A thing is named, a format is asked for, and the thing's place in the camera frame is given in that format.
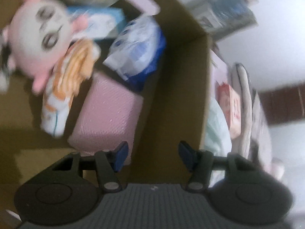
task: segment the plush toy eye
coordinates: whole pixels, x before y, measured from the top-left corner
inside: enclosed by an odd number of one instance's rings
[[[42,48],[45,50],[50,50],[56,45],[58,38],[58,32],[48,33],[42,40]]]
[[[37,17],[40,20],[46,21],[52,18],[52,16],[55,14],[55,9],[52,6],[44,6],[41,7],[37,12]]]

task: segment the gray ribbed surface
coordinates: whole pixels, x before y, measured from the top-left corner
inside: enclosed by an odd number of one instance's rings
[[[82,220],[64,226],[43,227],[25,223],[20,229],[254,229],[230,222],[213,211],[205,197],[190,194],[180,185],[129,184],[105,195],[100,205]],[[256,227],[288,228],[282,223]]]

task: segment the metal screw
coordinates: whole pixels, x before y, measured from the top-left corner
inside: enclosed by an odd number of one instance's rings
[[[192,190],[200,190],[203,188],[203,184],[202,183],[190,183],[189,184],[189,188],[192,189]]]
[[[119,188],[119,184],[115,182],[105,183],[104,187],[108,190],[115,190]]]

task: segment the pink stuffed animal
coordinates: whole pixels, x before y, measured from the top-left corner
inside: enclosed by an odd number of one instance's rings
[[[58,0],[23,0],[11,24],[3,30],[11,54],[8,70],[20,69],[34,79],[32,91],[39,94],[56,62],[65,55],[72,34],[87,28],[87,18],[72,23],[64,4]]]

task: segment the pink mesh bag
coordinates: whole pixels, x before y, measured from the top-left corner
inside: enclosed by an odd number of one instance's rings
[[[83,155],[112,151],[127,141],[131,162],[135,129],[143,98],[105,74],[95,73],[69,144]]]

